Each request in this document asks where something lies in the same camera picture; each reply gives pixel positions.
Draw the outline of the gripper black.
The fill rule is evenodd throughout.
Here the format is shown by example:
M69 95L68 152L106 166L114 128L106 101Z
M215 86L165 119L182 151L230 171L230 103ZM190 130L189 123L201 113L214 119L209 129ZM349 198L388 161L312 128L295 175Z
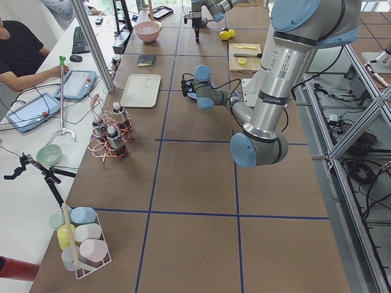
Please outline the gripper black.
M202 18L201 17L192 17L192 27L195 29L195 41L200 41L200 28L202 25Z
M196 97L196 90L193 79L182 80L181 90L184 97Z

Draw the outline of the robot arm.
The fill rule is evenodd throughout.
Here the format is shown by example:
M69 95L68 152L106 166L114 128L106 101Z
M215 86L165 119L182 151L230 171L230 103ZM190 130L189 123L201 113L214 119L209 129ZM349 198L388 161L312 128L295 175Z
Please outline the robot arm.
M206 27L209 22L220 22L223 20L224 15L234 6L242 3L242 0L223 0L220 2L212 0L192 0L191 1L191 10L184 17L184 23L187 23L188 20L192 22L192 28L195 32L195 41L199 42L199 33L202 27ZM212 19L202 17L202 7L205 6L209 11Z
M201 110L224 106L241 126L230 141L233 160L248 168L280 162L288 142L277 123L291 89L308 69L317 50L344 46L359 34L360 1L276 1L261 57L261 67L251 79L257 101L249 107L234 91L211 83L206 65L182 81L184 95L193 92Z

